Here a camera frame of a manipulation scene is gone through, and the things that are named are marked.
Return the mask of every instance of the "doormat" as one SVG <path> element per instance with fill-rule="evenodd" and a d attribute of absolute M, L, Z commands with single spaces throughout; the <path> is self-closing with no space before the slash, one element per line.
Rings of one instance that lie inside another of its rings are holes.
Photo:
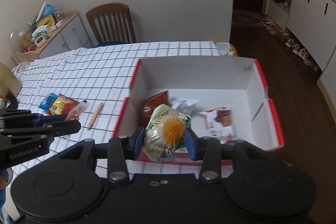
<path fill-rule="evenodd" d="M 248 11 L 233 10 L 232 26 L 265 28 L 261 22 L 262 14 Z"/>

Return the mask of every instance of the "dark wooden floor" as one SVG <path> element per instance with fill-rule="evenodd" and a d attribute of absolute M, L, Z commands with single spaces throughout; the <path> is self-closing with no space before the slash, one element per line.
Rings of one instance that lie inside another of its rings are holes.
<path fill-rule="evenodd" d="M 257 58 L 274 99 L 285 138 L 277 157 L 310 174 L 318 187 L 311 218 L 336 223 L 336 127 L 316 85 L 319 73 L 304 65 L 264 28 L 232 27 L 239 56 Z"/>

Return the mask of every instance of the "cardboard box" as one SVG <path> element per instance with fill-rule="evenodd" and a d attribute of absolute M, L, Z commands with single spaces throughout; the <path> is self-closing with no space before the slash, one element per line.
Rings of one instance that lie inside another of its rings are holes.
<path fill-rule="evenodd" d="M 130 136 L 137 128 L 144 101 L 169 90 L 169 96 L 198 99 L 191 117 L 193 131 L 207 136 L 204 118 L 197 114 L 218 107 L 231 107 L 235 133 L 242 139 L 272 151 L 284 145 L 278 115 L 259 62 L 244 57 L 169 56 L 138 60 L 112 137 Z M 141 161 L 150 161 L 142 152 Z M 189 159 L 185 148 L 165 164 L 200 165 Z M 222 161 L 229 165 L 231 161 Z"/>

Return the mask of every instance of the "checkered tablecloth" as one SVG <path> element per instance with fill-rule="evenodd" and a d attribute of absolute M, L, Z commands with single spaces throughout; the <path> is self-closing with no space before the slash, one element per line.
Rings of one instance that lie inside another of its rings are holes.
<path fill-rule="evenodd" d="M 43 113 L 41 101 L 51 92 L 63 94 L 78 101 L 86 99 L 89 108 L 80 117 L 81 130 L 71 135 L 70 141 L 55 138 L 50 153 L 13 167 L 14 178 L 63 151 L 73 144 L 92 138 L 95 143 L 108 142 L 114 129 L 124 98 L 129 95 L 129 81 L 136 62 L 142 57 L 176 55 L 219 55 L 213 42 L 151 42 L 98 47 L 79 48 L 41 60 L 35 60 L 24 71 L 17 68 L 14 74 L 22 83 L 17 97 L 19 109 L 30 109 L 32 113 Z M 104 102 L 104 108 L 93 129 L 87 129 L 87 122 L 97 104 Z M 157 164 L 127 161 L 130 174 L 195 173 L 199 166 Z M 106 177 L 107 160 L 98 160 L 96 173 Z M 222 176 L 232 172 L 230 166 L 222 167 Z"/>

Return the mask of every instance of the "sausage stick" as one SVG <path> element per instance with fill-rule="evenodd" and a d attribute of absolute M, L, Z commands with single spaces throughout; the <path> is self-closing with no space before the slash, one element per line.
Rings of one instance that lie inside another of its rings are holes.
<path fill-rule="evenodd" d="M 102 108 L 104 106 L 104 103 L 99 103 L 94 111 L 94 113 L 92 114 L 89 124 L 87 126 L 88 129 L 91 129 L 93 127 L 93 125 L 95 124 L 95 121 L 97 120 L 98 114 L 101 112 Z"/>

